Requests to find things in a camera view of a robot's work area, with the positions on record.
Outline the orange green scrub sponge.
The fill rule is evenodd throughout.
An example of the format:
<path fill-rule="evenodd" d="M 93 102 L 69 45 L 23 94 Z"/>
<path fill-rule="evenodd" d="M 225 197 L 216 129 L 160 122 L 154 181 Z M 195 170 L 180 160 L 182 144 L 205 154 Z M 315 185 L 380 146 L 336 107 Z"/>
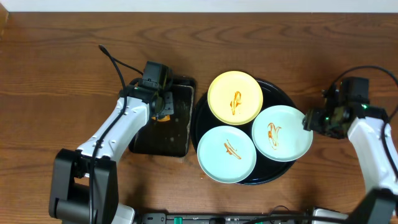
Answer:
<path fill-rule="evenodd" d="M 153 116 L 152 119 L 154 121 L 158 121 L 158 122 L 167 122 L 170 120 L 170 116 L 169 115 L 165 115 L 165 116 Z"/>

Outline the light green plate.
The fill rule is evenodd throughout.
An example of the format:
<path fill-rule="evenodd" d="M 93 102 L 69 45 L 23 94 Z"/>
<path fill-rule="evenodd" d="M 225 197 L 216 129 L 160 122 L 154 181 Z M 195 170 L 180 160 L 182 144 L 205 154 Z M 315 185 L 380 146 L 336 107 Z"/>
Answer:
<path fill-rule="evenodd" d="M 313 132 L 303 128 L 304 114 L 298 109 L 277 105 L 261 111 L 252 124 L 251 136 L 257 150 L 278 162 L 295 161 L 311 147 Z"/>

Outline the yellow plate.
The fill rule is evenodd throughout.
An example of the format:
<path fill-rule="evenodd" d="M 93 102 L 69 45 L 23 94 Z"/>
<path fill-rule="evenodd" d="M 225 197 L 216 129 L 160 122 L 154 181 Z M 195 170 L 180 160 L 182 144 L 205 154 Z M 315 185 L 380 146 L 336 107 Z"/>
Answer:
<path fill-rule="evenodd" d="M 213 115 L 230 125 L 252 121 L 260 112 L 264 97 L 258 82 L 249 74 L 228 71 L 218 75 L 207 93 Z"/>

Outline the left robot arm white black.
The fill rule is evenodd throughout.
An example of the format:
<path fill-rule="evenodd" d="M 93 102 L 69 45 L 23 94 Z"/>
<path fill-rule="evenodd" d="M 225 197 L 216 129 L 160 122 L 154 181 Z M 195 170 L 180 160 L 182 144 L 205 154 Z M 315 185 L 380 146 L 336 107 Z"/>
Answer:
<path fill-rule="evenodd" d="M 132 223 L 135 210 L 119 202 L 118 162 L 151 117 L 172 107 L 168 88 L 128 85 L 102 126 L 76 150 L 55 156 L 49 215 L 63 223 Z"/>

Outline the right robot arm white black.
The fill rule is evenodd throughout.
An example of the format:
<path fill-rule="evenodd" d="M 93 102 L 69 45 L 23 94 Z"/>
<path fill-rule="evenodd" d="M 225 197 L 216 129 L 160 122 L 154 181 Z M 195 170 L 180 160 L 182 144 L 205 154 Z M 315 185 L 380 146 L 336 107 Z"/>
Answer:
<path fill-rule="evenodd" d="M 312 223 L 389 223 L 397 213 L 397 152 L 386 111 L 365 96 L 325 94 L 324 108 L 310 109 L 302 124 L 335 139 L 349 139 L 357 154 L 366 196 L 349 214 L 316 208 Z"/>

